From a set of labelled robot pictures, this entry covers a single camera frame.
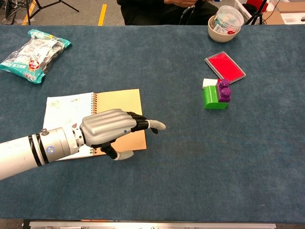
green building block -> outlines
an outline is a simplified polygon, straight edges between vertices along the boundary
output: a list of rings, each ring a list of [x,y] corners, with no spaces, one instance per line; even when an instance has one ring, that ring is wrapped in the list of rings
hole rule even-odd
[[[205,109],[225,109],[228,103],[218,102],[216,86],[207,86],[203,90],[203,101]]]

spiral binding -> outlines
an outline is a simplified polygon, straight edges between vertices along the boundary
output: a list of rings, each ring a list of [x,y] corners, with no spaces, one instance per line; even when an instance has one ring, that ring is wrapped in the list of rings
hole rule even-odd
[[[92,93],[92,101],[91,101],[91,114],[94,115],[97,112],[97,95],[96,93]],[[96,149],[91,148],[91,154],[96,154]]]

notebook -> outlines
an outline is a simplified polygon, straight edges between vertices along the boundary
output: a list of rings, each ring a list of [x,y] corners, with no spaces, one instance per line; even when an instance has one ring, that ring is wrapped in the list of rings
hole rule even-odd
[[[243,70],[225,52],[220,52],[204,60],[220,79],[227,79],[230,83],[246,76]]]
[[[116,108],[142,115],[140,90],[48,97],[43,128],[78,128],[84,117]],[[124,135],[112,143],[112,147],[117,151],[146,149],[145,132],[142,130]],[[82,146],[78,153],[61,160],[104,154],[100,149]]]

silver robotic hand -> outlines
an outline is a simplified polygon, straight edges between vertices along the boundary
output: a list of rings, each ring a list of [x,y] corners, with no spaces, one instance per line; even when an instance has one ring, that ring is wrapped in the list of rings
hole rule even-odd
[[[133,151],[116,152],[111,143],[130,132],[151,129],[165,130],[165,125],[144,116],[120,109],[105,111],[83,118],[80,128],[43,129],[0,144],[0,180],[75,154],[84,144],[101,148],[114,160],[133,155]]]
[[[165,130],[165,125],[156,120],[148,120],[133,112],[112,109],[83,118],[80,129],[87,146],[101,148],[113,160],[124,160],[133,156],[133,151],[117,152],[111,143],[123,135],[139,130],[151,129],[155,134]]]

container lid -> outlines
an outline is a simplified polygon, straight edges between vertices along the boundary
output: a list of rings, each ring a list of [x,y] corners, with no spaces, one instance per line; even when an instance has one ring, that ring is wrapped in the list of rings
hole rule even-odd
[[[232,6],[221,6],[217,12],[217,18],[223,24],[241,27],[244,24],[242,14]]]

